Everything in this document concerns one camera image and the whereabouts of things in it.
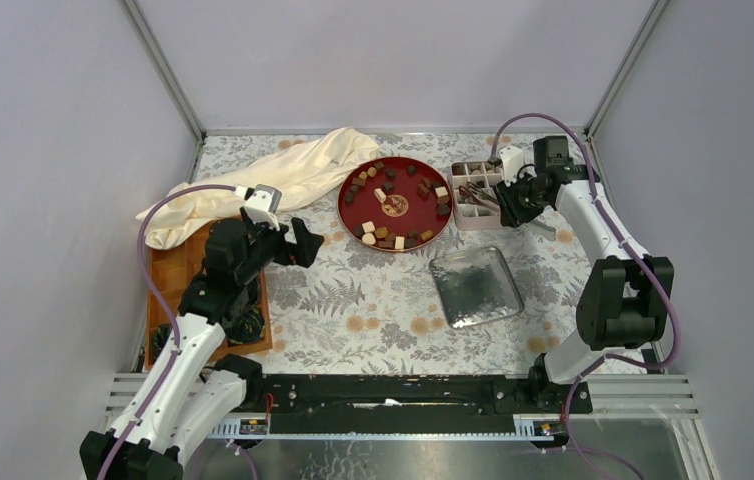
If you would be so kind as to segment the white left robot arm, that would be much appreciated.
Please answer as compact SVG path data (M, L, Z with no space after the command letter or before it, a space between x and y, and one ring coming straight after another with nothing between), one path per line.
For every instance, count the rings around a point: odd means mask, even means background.
M262 401L261 366L228 354L197 394L190 392L219 345L226 322L253 303L252 285L270 263L310 267L324 242L304 221L273 228L247 217L213 223L198 273L183 292L166 346L130 404L79 449L88 479L180 479L224 416Z

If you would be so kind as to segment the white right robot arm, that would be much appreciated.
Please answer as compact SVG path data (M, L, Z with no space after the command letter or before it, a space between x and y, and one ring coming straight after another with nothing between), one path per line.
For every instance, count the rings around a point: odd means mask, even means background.
M567 412L587 374L664 335L674 268L629 234L592 163L577 163L566 137L538 139L532 154L527 160L522 149L504 147L490 159L502 171L495 186L502 225L526 225L552 209L576 234L591 265L574 331L539 355L528 373L530 405Z

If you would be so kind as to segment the silver metal tongs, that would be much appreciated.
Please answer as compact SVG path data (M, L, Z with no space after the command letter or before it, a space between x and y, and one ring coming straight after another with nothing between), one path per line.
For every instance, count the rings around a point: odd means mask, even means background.
M500 212L500 205L494 201L491 196L485 194L482 190L477 189L475 185L471 188L460 186L458 192L463 200L476 205L478 208L487 211L489 214L498 214Z

